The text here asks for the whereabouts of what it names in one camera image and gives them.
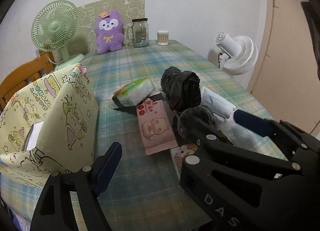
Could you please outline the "purple plush toy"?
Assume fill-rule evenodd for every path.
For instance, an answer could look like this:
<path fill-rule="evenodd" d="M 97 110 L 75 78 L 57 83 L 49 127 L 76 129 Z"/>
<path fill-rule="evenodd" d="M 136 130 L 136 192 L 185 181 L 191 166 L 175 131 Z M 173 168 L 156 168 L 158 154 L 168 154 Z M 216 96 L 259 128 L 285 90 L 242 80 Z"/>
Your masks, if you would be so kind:
<path fill-rule="evenodd" d="M 123 34 L 123 20 L 120 13 L 104 11 L 97 17 L 95 24 L 97 54 L 121 50 L 125 35 Z"/>

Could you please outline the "green patterned backboard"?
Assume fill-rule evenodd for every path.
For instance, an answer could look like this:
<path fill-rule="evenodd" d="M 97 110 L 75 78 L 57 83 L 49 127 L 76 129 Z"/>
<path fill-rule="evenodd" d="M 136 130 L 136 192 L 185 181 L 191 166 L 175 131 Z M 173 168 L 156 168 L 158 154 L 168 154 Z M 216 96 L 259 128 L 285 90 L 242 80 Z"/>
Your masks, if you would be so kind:
<path fill-rule="evenodd" d="M 104 11 L 118 11 L 122 18 L 125 37 L 131 36 L 127 29 L 132 26 L 133 19 L 145 17 L 145 0 L 101 0 L 78 8 L 78 27 L 69 41 L 67 49 L 70 55 L 87 54 L 97 50 L 95 44 L 95 24 L 99 14 Z"/>

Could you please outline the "yellow cartoon tissue pack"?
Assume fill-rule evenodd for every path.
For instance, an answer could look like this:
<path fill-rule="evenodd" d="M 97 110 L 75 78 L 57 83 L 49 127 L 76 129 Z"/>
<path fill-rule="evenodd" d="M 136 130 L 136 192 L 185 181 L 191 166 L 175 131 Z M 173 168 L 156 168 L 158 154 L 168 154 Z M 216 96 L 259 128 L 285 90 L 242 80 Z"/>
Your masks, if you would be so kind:
<path fill-rule="evenodd" d="M 181 175 L 183 159 L 186 156 L 193 155 L 197 149 L 198 147 L 195 144 L 186 144 L 170 149 L 171 159 L 178 178 L 180 178 Z"/>

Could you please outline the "beige door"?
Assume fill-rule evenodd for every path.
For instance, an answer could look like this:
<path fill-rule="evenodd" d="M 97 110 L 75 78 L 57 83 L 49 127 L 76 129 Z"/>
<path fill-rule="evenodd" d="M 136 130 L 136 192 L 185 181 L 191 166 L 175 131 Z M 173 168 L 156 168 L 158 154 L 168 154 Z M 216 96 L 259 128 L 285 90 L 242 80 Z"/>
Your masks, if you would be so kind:
<path fill-rule="evenodd" d="M 259 58 L 247 90 L 275 120 L 319 134 L 319 78 L 301 3 L 267 0 Z"/>

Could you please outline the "green white tissue pack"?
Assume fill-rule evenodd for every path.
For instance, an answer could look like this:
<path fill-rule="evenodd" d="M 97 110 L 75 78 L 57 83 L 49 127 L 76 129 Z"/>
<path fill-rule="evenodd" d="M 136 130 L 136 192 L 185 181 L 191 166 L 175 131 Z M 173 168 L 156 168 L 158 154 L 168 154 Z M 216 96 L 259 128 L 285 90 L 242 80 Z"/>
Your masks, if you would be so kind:
<path fill-rule="evenodd" d="M 107 100 L 112 109 L 132 107 L 149 96 L 155 86 L 150 78 L 141 78 L 116 90 Z"/>

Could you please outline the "black plastic bag roll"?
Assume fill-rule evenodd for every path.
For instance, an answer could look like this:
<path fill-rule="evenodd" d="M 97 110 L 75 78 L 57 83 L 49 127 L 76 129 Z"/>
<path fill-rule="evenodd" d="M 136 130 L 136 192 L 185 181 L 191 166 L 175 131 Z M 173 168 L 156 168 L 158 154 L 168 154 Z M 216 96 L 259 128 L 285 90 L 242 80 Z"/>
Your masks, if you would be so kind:
<path fill-rule="evenodd" d="M 161 88 L 173 111 L 183 112 L 201 104 L 200 79 L 192 71 L 167 68 L 161 77 Z"/>

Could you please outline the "cartoon print fabric storage box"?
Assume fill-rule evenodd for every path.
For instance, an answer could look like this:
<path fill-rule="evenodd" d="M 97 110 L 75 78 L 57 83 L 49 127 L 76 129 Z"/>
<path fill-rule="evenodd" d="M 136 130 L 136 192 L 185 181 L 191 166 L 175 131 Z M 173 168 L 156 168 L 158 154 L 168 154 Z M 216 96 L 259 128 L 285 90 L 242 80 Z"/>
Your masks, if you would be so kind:
<path fill-rule="evenodd" d="M 1 176 L 42 188 L 94 161 L 99 106 L 78 63 L 14 93 L 1 113 Z"/>

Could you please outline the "white clip fan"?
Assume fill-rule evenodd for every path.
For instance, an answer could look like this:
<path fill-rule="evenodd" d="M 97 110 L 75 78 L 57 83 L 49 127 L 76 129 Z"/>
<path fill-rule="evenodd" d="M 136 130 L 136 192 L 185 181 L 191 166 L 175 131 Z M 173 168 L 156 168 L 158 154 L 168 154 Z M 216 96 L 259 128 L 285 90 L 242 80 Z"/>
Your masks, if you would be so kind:
<path fill-rule="evenodd" d="M 259 51 L 253 40 L 246 35 L 231 37 L 225 32 L 219 33 L 214 40 L 220 49 L 219 68 L 231 76 L 240 76 L 255 67 Z"/>

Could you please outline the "cotton swab container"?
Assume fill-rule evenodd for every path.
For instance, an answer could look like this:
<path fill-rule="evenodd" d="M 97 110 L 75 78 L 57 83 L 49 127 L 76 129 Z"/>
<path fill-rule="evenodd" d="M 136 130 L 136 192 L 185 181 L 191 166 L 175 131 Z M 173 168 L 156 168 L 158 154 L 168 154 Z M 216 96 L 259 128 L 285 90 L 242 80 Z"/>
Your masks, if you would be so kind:
<path fill-rule="evenodd" d="M 157 44 L 159 46 L 167 46 L 169 44 L 169 32 L 162 30 L 157 31 Z"/>

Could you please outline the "glass mason jar mug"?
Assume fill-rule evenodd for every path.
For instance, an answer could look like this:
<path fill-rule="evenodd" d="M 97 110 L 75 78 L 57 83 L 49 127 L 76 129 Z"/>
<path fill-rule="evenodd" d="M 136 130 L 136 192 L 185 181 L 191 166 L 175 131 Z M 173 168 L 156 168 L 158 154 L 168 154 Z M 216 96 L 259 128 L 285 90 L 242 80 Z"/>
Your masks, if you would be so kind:
<path fill-rule="evenodd" d="M 129 46 L 140 48 L 149 45 L 148 18 L 132 19 L 132 25 L 126 32 Z"/>

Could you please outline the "white plastic bag roll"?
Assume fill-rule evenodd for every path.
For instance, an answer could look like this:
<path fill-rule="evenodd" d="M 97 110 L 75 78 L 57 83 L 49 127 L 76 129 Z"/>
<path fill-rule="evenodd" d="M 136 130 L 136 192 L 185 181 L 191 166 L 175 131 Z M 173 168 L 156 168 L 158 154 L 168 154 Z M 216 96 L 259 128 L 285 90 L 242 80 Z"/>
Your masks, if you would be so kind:
<path fill-rule="evenodd" d="M 209 107 L 211 111 L 219 117 L 228 119 L 236 110 L 235 105 L 212 90 L 202 86 L 200 92 L 201 104 Z"/>

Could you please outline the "green desk fan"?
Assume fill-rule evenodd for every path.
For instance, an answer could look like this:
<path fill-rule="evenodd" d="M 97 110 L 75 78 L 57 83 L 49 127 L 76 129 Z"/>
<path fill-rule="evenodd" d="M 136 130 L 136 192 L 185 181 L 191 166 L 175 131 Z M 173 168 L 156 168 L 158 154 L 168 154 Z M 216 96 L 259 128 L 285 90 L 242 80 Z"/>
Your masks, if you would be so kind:
<path fill-rule="evenodd" d="M 78 10 L 67 0 L 57 0 L 47 4 L 39 11 L 31 27 L 33 44 L 41 51 L 60 51 L 62 62 L 56 69 L 62 69 L 80 63 L 84 55 L 70 55 L 67 44 L 76 33 L 78 27 Z"/>

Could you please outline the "pink baby wipes pack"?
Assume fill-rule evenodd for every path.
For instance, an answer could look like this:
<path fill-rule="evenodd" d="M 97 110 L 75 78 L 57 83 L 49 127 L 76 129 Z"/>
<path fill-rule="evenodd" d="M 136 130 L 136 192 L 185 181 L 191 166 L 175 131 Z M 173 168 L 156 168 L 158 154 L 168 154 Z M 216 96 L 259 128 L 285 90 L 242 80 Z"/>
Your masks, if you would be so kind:
<path fill-rule="evenodd" d="M 162 100 L 146 98 L 136 111 L 146 155 L 178 147 Z"/>

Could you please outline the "grey fluffy earmuff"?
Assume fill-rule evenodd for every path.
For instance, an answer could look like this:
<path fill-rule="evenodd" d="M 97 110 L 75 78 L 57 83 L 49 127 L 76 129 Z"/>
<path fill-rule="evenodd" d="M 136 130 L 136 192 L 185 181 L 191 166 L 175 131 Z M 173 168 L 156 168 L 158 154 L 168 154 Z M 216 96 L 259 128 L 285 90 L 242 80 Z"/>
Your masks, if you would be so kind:
<path fill-rule="evenodd" d="M 186 140 L 191 140 L 191 131 L 202 126 L 215 128 L 219 119 L 206 105 L 199 105 L 184 110 L 177 119 L 177 131 Z"/>

